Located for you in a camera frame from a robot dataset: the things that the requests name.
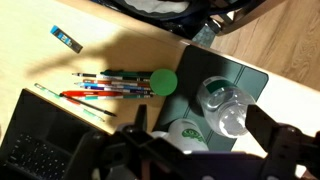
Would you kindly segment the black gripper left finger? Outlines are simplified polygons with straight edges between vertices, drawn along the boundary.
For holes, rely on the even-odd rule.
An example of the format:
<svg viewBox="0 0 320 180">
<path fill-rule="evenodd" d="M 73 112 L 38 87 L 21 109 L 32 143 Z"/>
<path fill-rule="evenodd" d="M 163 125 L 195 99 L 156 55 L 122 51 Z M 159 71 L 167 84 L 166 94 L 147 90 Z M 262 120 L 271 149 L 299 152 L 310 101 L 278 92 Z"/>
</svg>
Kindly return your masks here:
<svg viewBox="0 0 320 180">
<path fill-rule="evenodd" d="M 138 107 L 135 117 L 135 125 L 140 130 L 147 129 L 147 106 L 145 104 L 142 104 Z"/>
</svg>

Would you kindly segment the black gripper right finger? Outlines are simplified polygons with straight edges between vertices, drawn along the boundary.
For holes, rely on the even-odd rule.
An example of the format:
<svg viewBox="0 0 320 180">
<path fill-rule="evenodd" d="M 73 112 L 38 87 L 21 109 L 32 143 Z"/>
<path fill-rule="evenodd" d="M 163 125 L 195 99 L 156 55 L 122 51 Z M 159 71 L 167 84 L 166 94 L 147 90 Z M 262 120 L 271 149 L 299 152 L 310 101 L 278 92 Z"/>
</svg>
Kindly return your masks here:
<svg viewBox="0 0 320 180">
<path fill-rule="evenodd" d="M 259 106 L 248 106 L 245 126 L 265 152 L 269 155 L 277 153 L 275 146 L 281 127 Z"/>
</svg>

